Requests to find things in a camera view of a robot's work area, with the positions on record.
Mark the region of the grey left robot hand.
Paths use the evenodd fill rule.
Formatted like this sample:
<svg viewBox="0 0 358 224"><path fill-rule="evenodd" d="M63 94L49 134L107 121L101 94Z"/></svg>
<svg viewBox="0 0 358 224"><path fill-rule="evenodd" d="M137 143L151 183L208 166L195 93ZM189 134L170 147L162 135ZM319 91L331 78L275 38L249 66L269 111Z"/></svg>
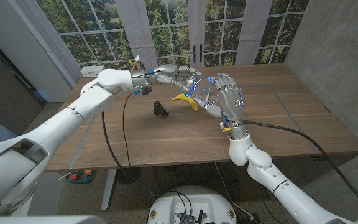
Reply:
<svg viewBox="0 0 358 224"><path fill-rule="evenodd" d="M202 73L189 66L166 64L154 68L152 77L160 83L172 84L188 93L195 89Z"/></svg>

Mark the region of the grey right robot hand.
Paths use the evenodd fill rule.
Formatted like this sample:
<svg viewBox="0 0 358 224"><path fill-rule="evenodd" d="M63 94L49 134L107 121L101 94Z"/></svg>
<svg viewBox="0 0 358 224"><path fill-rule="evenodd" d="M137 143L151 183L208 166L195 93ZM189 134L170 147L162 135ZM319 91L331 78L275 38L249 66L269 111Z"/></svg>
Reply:
<svg viewBox="0 0 358 224"><path fill-rule="evenodd" d="M230 122L239 122L244 116L245 102L241 87L233 77L218 73L216 77L206 78L206 81L212 88L204 87L206 97L199 104L215 118L226 117Z"/></svg>

